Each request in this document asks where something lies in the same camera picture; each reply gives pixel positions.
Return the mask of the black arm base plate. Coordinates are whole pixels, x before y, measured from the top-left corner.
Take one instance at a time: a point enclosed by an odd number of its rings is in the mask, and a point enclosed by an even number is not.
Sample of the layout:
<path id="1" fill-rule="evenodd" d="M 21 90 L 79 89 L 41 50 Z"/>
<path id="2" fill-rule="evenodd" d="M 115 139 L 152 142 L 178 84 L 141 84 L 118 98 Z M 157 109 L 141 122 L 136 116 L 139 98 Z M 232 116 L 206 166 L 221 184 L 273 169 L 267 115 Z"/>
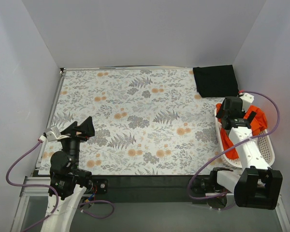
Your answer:
<path id="1" fill-rule="evenodd" d="M 222 187 L 210 184 L 209 175 L 199 175 L 187 190 L 192 175 L 94 175 L 83 198 L 107 200 L 112 203 L 179 203 L 190 202 L 216 209 L 234 206 L 231 195 L 193 200 L 223 193 Z"/>

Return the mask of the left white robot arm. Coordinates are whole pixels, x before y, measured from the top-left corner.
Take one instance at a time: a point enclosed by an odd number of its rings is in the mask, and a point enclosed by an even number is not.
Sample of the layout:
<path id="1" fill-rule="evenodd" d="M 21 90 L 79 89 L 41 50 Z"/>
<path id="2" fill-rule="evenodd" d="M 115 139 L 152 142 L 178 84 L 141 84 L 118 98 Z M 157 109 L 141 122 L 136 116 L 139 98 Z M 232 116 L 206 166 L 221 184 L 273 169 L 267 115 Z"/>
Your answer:
<path id="1" fill-rule="evenodd" d="M 80 144 L 95 135 L 92 117 L 73 122 L 63 131 L 56 126 L 45 130 L 48 142 L 60 142 L 62 149 L 50 160 L 50 187 L 43 232 L 68 232 L 77 205 L 87 190 L 91 172 L 79 168 Z"/>

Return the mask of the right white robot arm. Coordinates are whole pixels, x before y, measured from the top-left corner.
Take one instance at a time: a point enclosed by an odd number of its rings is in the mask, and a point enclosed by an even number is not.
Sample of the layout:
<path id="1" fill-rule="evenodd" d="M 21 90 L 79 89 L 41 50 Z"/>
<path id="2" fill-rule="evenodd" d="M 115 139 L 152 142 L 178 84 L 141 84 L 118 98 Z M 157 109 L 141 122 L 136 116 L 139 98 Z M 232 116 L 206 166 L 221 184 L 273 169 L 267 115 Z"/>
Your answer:
<path id="1" fill-rule="evenodd" d="M 239 207 L 274 210 L 283 181 L 282 173 L 273 170 L 263 158 L 257 138 L 253 136 L 252 121 L 256 116 L 251 111 L 245 117 L 254 97 L 244 93 L 238 97 L 226 97 L 216 112 L 218 128 L 224 129 L 233 143 L 241 162 L 241 173 L 227 168 L 214 168 L 209 176 L 209 184 L 214 190 L 226 190 L 234 194 Z"/>

